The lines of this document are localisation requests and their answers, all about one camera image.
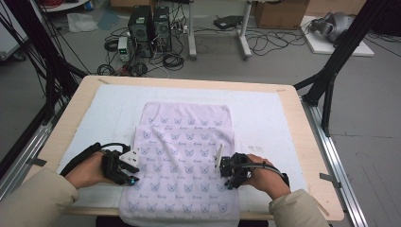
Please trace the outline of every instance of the desktop computer tower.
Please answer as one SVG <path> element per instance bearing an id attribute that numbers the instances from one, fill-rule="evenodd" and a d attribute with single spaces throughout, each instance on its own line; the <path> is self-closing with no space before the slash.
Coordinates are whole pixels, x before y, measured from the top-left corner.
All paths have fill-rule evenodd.
<path id="1" fill-rule="evenodd" d="M 140 58 L 151 58 L 151 42 L 156 37 L 150 6 L 134 6 L 128 29 L 133 45 L 134 55 Z"/>
<path id="2" fill-rule="evenodd" d="M 150 43 L 154 38 L 154 24 L 150 6 L 134 6 L 128 22 L 132 43 Z"/>
<path id="3" fill-rule="evenodd" d="M 169 7 L 157 7 L 153 14 L 155 35 L 157 37 L 157 49 L 159 51 L 171 51 L 171 26 Z"/>

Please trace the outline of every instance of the cardboard box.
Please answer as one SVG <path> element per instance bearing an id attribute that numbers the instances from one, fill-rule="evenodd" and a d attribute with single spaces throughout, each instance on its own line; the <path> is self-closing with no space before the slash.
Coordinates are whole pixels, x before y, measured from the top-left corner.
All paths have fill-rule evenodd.
<path id="1" fill-rule="evenodd" d="M 309 0 L 285 0 L 279 4 L 258 3 L 254 18 L 259 28 L 298 29 Z"/>
<path id="2" fill-rule="evenodd" d="M 305 15 L 323 17 L 330 11 L 357 15 L 365 2 L 366 0 L 310 0 Z"/>
<path id="3" fill-rule="evenodd" d="M 133 6 L 152 6 L 154 7 L 154 0 L 110 0 L 113 8 L 129 8 Z"/>

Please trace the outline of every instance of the wrist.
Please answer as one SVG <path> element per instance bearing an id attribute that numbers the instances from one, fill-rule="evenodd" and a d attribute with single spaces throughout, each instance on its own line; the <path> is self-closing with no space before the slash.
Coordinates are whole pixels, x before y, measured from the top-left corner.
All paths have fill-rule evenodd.
<path id="1" fill-rule="evenodd" d="M 269 187 L 265 192 L 271 197 L 272 200 L 278 199 L 282 196 L 291 193 L 289 187 L 284 183 L 276 183 L 272 187 Z"/>

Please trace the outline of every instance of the wooden table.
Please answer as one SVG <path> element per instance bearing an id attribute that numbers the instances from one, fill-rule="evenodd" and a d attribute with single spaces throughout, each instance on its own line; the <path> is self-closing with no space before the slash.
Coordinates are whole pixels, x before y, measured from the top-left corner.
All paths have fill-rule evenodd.
<path id="1" fill-rule="evenodd" d="M 46 160 L 44 167 L 56 170 L 60 164 L 62 155 L 69 147 L 82 117 L 85 115 L 97 88 L 101 84 L 119 84 L 151 87 L 179 87 L 197 89 L 216 89 L 234 91 L 254 91 L 276 93 L 282 102 L 283 110 L 288 122 L 289 131 L 297 151 L 309 194 L 316 199 L 318 206 L 327 220 L 341 220 L 344 217 L 339 198 L 333 184 L 320 179 L 320 173 L 328 174 L 324 165 L 318 145 L 315 141 L 312 129 L 306 119 L 304 109 L 295 89 L 290 85 L 239 83 L 222 81 L 200 81 L 183 79 L 143 79 L 143 78 L 118 78 L 88 76 L 80 84 L 74 97 L 68 104 L 61 119 L 47 140 L 39 158 Z M 37 173 L 41 167 L 33 166 L 28 172 L 28 179 Z M 118 216 L 118 209 L 70 207 L 68 214 L 80 215 L 108 215 Z M 242 219 L 272 219 L 268 211 L 242 212 Z"/>

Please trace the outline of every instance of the towel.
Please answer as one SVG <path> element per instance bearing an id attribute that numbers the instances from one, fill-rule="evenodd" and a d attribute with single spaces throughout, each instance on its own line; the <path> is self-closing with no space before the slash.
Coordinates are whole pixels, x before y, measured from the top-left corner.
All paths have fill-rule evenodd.
<path id="1" fill-rule="evenodd" d="M 137 226 L 237 226 L 237 190 L 215 171 L 215 155 L 234 154 L 227 106 L 147 103 L 133 148 L 141 180 L 124 189 L 120 217 Z"/>

